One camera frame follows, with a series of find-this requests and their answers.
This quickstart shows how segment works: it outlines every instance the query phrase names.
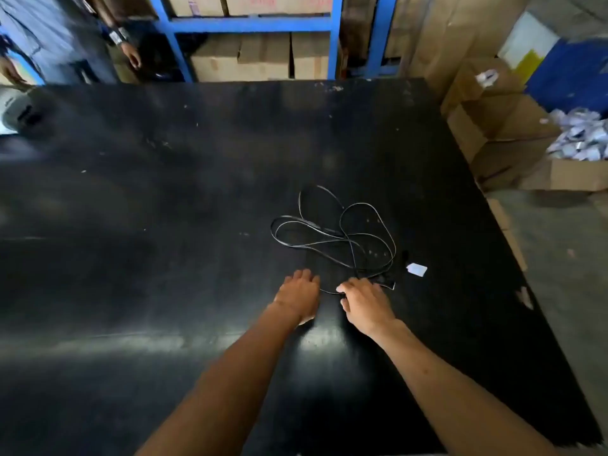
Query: black tabletop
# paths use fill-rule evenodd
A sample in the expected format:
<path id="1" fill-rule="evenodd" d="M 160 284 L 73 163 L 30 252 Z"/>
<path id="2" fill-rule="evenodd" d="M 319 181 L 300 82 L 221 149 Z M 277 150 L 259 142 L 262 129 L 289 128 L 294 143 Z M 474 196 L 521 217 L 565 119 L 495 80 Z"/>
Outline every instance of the black tabletop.
<path id="1" fill-rule="evenodd" d="M 0 139 L 0 453 L 133 453 L 285 275 L 308 267 L 326 288 L 349 276 L 270 236 L 309 184 L 376 206 L 398 247 L 395 312 L 434 352 L 553 443 L 602 440 L 533 294 L 534 310 L 517 299 L 525 278 L 423 81 L 34 99 L 41 120 Z M 320 191 L 303 212 L 335 225 Z M 349 220 L 377 229 L 369 211 Z M 441 450 L 390 361 L 323 295 L 244 453 Z"/>

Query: concrete floor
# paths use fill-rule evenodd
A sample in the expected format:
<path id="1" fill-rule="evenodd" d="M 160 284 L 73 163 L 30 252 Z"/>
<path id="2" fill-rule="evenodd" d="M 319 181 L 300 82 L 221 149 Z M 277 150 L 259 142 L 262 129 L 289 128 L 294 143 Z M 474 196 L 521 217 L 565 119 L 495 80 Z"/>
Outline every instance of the concrete floor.
<path id="1" fill-rule="evenodd" d="M 528 262 L 528 282 L 605 437 L 608 214 L 604 216 L 587 193 L 510 190 L 488 197 L 497 198 L 511 217 Z M 602 448 L 593 453 L 608 451 Z"/>

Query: wristwatch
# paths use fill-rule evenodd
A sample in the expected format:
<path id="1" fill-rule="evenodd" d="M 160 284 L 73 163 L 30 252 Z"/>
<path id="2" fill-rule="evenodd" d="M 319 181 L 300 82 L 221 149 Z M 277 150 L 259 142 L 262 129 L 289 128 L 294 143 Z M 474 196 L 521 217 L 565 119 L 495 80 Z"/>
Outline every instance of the wristwatch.
<path id="1" fill-rule="evenodd" d="M 110 39 L 115 45 L 129 42 L 129 33 L 124 27 L 113 28 L 110 30 Z"/>

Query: person's hand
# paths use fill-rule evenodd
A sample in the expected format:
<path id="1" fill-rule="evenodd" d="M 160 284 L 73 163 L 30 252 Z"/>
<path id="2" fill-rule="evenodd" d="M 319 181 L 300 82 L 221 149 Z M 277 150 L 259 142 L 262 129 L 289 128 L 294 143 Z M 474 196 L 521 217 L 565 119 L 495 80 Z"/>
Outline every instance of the person's hand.
<path id="1" fill-rule="evenodd" d="M 23 80 L 15 65 L 12 61 L 4 56 L 0 56 L 0 72 L 12 83 L 15 85 L 26 85 L 26 82 Z"/>
<path id="2" fill-rule="evenodd" d="M 137 51 L 137 48 L 135 46 L 125 41 L 120 44 L 120 49 L 122 49 L 123 54 L 129 58 L 129 61 L 131 62 L 133 68 L 139 70 L 142 67 L 142 58 L 139 55 L 139 51 Z"/>
<path id="3" fill-rule="evenodd" d="M 296 270 L 286 276 L 273 304 L 286 307 L 298 316 L 300 325 L 312 320 L 319 306 L 321 277 L 313 277 L 308 269 Z"/>
<path id="4" fill-rule="evenodd" d="M 340 303 L 348 321 L 369 337 L 396 320 L 389 298 L 378 283 L 372 284 L 367 278 L 350 278 L 338 286 L 336 291 L 346 295 Z"/>

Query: coiled cable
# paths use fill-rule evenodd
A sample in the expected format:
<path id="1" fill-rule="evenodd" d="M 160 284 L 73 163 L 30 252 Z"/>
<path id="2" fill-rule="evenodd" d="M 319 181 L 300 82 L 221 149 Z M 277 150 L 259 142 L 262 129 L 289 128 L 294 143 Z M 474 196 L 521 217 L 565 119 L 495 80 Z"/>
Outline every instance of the coiled cable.
<path id="1" fill-rule="evenodd" d="M 344 207 L 342 205 L 342 203 L 340 202 L 340 200 L 338 199 L 338 197 L 332 191 L 330 191 L 328 188 L 323 187 L 322 185 L 314 185 L 312 187 L 321 189 L 322 191 L 328 193 L 331 196 L 331 198 L 333 198 L 336 201 L 336 203 L 338 203 L 340 208 L 342 209 L 342 213 L 340 214 L 340 219 L 338 221 L 338 226 L 339 226 L 340 230 L 338 231 L 338 230 L 329 229 L 328 227 L 322 227 L 321 225 L 316 224 L 313 221 L 309 221 L 304 218 L 304 215 L 302 214 L 302 206 L 301 206 L 302 192 L 304 191 L 304 189 L 302 189 L 302 190 L 300 190 L 300 193 L 298 194 L 298 211 L 300 213 L 300 217 L 292 216 L 290 214 L 284 214 L 283 216 L 279 216 L 279 217 L 273 219 L 273 221 L 270 223 L 270 234 L 272 235 L 272 237 L 277 242 L 279 242 L 281 245 L 287 246 L 289 248 L 306 249 L 306 250 L 314 251 L 315 253 L 320 254 L 324 258 L 329 259 L 332 262 L 334 262 L 342 267 L 352 269 L 352 271 L 354 272 L 354 276 L 357 278 L 374 278 L 374 277 L 381 276 L 381 275 L 385 274 L 386 272 L 388 272 L 390 270 L 390 268 L 392 267 L 393 262 L 395 261 L 395 257 L 397 255 L 397 246 L 395 245 L 395 240 L 393 239 L 393 236 L 390 234 L 388 227 L 384 224 L 384 221 L 383 221 L 382 217 L 380 216 L 380 213 L 378 213 L 378 211 L 376 210 L 376 208 L 374 206 L 370 205 L 369 203 L 363 203 L 363 202 L 353 203 L 352 205 Z M 390 238 L 390 245 L 383 238 L 381 238 L 377 235 L 374 235 L 372 233 L 366 233 L 366 232 L 347 233 L 344 230 L 344 228 L 342 227 L 342 220 L 344 219 L 345 214 L 358 206 L 359 207 L 366 206 L 368 208 L 371 208 L 374 211 L 374 213 L 376 213 L 378 222 L 380 224 L 382 224 L 382 226 L 384 227 L 384 230 L 386 231 L 386 234 Z M 317 233 L 320 233 L 324 237 L 328 237 L 328 238 L 322 239 L 319 241 L 313 241 L 310 243 L 303 243 L 303 244 L 293 244 L 293 243 L 286 242 L 284 240 L 281 240 L 278 237 L 278 232 L 284 225 L 287 225 L 287 224 L 304 225 L 305 227 L 308 227 L 309 229 L 312 229 L 312 230 L 316 231 Z M 365 254 L 365 249 L 359 242 L 357 242 L 355 239 L 353 239 L 354 237 L 371 237 L 373 239 L 376 239 L 377 241 L 382 243 L 382 245 L 388 250 L 390 258 L 388 259 L 387 262 L 385 262 L 384 264 L 382 264 L 380 266 L 374 266 L 374 267 L 360 266 L 357 263 L 357 258 L 355 257 L 354 250 L 356 247 L 362 253 Z M 344 243 L 344 242 L 346 242 L 350 245 L 352 263 L 346 263 L 344 261 L 341 261 L 315 247 L 316 245 L 323 245 L 323 244 L 328 244 L 328 243 Z M 391 286 L 388 286 L 384 283 L 379 283 L 379 284 L 388 289 L 395 289 L 395 283 L 393 283 Z M 324 293 L 327 293 L 327 294 L 341 294 L 341 293 L 337 293 L 334 291 L 327 291 L 324 289 L 321 289 L 321 291 L 323 291 Z"/>

